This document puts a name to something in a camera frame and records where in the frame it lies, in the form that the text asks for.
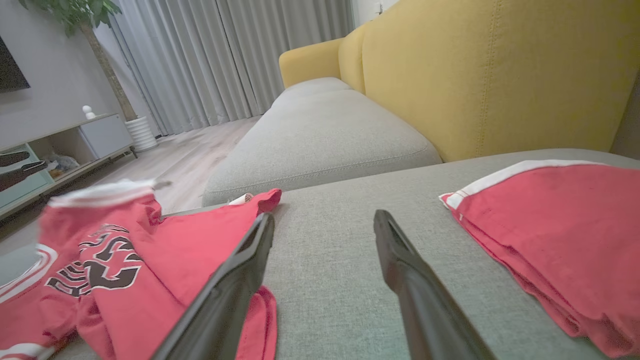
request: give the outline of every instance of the white planter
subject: white planter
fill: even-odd
[[[158,146],[158,141],[151,132],[147,117],[126,121],[124,124],[133,138],[133,146],[135,146],[136,151],[141,152]]]

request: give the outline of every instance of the open shelf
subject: open shelf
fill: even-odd
[[[49,172],[56,182],[64,181],[65,178],[72,176],[73,173],[82,171],[82,169],[98,160],[78,127],[64,130],[45,138],[33,140],[29,142],[29,146],[41,160],[46,159],[52,153],[56,153],[58,155],[70,156],[78,162],[79,167],[68,170],[62,174],[56,175],[54,172]]]

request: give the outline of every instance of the black printed graphic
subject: black printed graphic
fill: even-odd
[[[133,285],[142,259],[123,234],[129,234],[129,231],[113,224],[103,225],[89,235],[97,237],[96,240],[78,245],[84,262],[74,261],[64,266],[49,278],[47,285],[73,297],[89,294],[96,288],[117,290]]]

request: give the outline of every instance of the cabinet drawer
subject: cabinet drawer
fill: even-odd
[[[31,148],[27,145],[21,145],[15,147],[11,150],[4,151],[4,154],[8,154],[11,152],[19,152],[19,151],[28,151],[30,153],[30,157],[26,160],[20,161],[19,163],[15,163],[8,167],[0,168],[0,172],[6,172],[9,170],[14,170],[28,163],[33,163],[39,161],[38,157],[33,153]],[[35,191],[43,186],[50,184],[52,181],[51,177],[47,173],[46,170],[39,171],[25,180],[13,185],[9,189],[6,189],[3,192],[0,192],[0,208],[5,205],[11,204],[13,201],[20,199],[25,195],[29,195],[32,191]]]

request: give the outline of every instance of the folded red shirt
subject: folded red shirt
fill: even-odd
[[[567,334],[640,354],[640,170],[523,161],[440,199]]]

